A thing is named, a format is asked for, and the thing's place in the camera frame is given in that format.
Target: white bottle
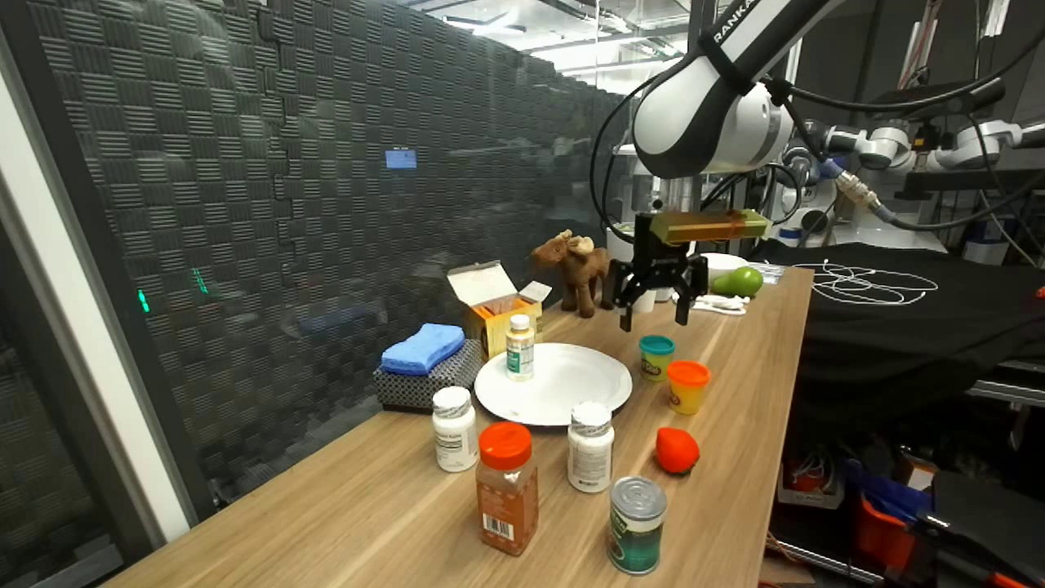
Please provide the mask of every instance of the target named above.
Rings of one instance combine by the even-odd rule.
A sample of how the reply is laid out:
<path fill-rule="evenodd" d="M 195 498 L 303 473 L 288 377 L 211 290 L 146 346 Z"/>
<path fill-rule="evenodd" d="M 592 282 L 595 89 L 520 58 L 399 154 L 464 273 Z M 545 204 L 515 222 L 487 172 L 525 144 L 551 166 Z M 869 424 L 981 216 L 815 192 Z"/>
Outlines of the white bottle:
<path fill-rule="evenodd" d="M 580 494 L 599 494 L 612 479 L 611 407 L 596 402 L 574 405 L 568 421 L 568 482 Z"/>
<path fill-rule="evenodd" d="M 510 316 L 510 340 L 506 340 L 506 369 L 513 375 L 529 375 L 531 371 L 531 341 L 536 341 L 536 333 L 531 333 L 531 319 L 529 314 L 513 314 Z"/>
<path fill-rule="evenodd" d="M 477 465 L 477 410 L 469 392 L 460 385 L 432 396 L 434 459 L 445 469 L 467 469 Z"/>

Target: white bottle cap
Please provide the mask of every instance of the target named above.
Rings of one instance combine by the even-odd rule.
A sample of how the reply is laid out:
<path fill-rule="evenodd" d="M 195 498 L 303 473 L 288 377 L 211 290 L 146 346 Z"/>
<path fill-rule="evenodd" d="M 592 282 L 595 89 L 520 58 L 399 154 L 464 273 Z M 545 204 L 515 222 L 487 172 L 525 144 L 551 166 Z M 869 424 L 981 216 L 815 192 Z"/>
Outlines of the white bottle cap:
<path fill-rule="evenodd" d="M 611 430 L 611 407 L 596 402 L 574 405 L 571 430 L 576 430 L 580 437 Z"/>
<path fill-rule="evenodd" d="M 458 419 L 469 407 L 469 392 L 464 385 L 446 385 L 432 396 L 432 407 L 440 419 Z"/>
<path fill-rule="evenodd" d="M 513 314 L 513 316 L 510 316 L 510 330 L 513 330 L 513 333 L 525 333 L 525 330 L 529 330 L 529 314 Z"/>

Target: green cup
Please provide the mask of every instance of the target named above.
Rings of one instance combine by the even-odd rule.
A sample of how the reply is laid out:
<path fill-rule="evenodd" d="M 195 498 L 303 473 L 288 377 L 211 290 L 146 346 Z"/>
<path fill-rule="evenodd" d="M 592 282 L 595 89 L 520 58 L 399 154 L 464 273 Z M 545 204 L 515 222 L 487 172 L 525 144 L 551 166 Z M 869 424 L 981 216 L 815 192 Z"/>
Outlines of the green cup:
<path fill-rule="evenodd" d="M 674 356 L 674 341 L 668 337 L 644 337 L 639 340 L 644 353 L 644 371 L 645 375 L 661 375 L 667 363 Z"/>

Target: yellow object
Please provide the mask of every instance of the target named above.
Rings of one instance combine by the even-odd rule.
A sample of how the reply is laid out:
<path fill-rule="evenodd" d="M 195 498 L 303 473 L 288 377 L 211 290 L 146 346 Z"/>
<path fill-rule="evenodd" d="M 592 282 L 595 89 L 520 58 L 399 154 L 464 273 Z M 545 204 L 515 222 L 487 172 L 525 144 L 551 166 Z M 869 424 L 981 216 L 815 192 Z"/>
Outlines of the yellow object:
<path fill-rule="evenodd" d="M 685 241 L 734 241 L 734 237 L 760 237 L 768 232 L 768 217 L 753 210 L 734 212 L 659 212 L 652 216 L 652 236 L 674 247 Z"/>
<path fill-rule="evenodd" d="M 506 348 L 513 314 L 529 314 L 531 333 L 537 333 L 542 302 L 531 302 L 525 297 L 469 307 L 464 333 L 478 337 L 490 358 Z"/>
<path fill-rule="evenodd" d="M 529 314 L 531 333 L 537 333 L 545 294 L 537 301 L 520 297 L 499 260 L 451 267 L 446 282 L 458 301 L 469 307 L 464 333 L 483 341 L 487 358 L 504 353 L 513 314 Z"/>
<path fill-rule="evenodd" d="M 673 358 L 667 363 L 667 383 L 673 385 L 674 410 L 694 416 L 705 405 L 711 369 L 691 358 Z"/>

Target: jar lid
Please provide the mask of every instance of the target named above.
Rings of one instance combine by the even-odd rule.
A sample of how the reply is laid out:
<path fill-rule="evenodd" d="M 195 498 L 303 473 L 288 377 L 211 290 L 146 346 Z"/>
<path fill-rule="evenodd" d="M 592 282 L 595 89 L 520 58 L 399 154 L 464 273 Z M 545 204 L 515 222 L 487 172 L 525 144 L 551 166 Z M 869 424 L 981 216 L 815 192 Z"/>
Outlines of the jar lid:
<path fill-rule="evenodd" d="M 467 416 L 467 407 L 469 407 L 469 392 L 467 392 L 464 385 L 436 388 L 436 392 L 432 396 L 432 407 L 434 407 L 434 416 L 440 416 L 440 419 Z"/>
<path fill-rule="evenodd" d="M 691 358 L 673 358 L 667 363 L 667 377 L 674 385 L 707 385 L 711 383 L 711 369 Z"/>
<path fill-rule="evenodd" d="M 674 353 L 674 341 L 668 337 L 644 337 L 639 340 L 639 348 L 650 353 L 650 356 L 673 356 Z"/>
<path fill-rule="evenodd" d="M 652 522 L 661 517 L 667 496 L 645 477 L 621 477 L 612 482 L 612 510 L 633 522 Z"/>
<path fill-rule="evenodd" d="M 525 333 L 525 330 L 529 330 L 529 314 L 513 314 L 513 316 L 510 316 L 510 330 L 513 330 L 513 333 Z"/>
<path fill-rule="evenodd" d="M 478 456 L 492 469 L 522 469 L 529 459 L 531 437 L 529 428 L 515 421 L 495 421 L 478 435 Z"/>
<path fill-rule="evenodd" d="M 611 407 L 599 402 L 574 405 L 568 428 L 580 437 L 596 437 L 611 430 Z"/>

